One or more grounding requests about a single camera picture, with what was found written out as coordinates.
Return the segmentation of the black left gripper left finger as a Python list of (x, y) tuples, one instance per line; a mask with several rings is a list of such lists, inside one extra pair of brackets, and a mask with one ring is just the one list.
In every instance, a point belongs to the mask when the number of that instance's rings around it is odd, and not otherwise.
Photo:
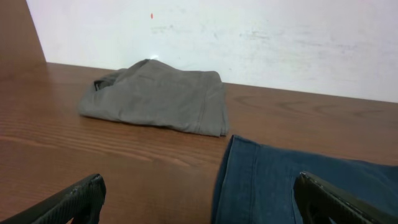
[(97, 224), (106, 197), (100, 174), (91, 174), (2, 224)]

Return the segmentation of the dark blue denim shorts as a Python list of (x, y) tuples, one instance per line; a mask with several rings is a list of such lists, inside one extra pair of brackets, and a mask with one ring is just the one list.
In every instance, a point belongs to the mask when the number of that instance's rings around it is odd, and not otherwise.
[(212, 223), (301, 223), (294, 182), (307, 171), (397, 215), (397, 167), (280, 149), (233, 135), (218, 171)]

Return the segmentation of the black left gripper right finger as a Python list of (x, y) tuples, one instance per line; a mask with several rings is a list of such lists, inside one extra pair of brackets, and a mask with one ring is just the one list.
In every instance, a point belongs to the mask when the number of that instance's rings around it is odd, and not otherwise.
[(309, 172), (294, 182), (294, 198), (305, 224), (395, 224), (397, 217), (356, 198)]

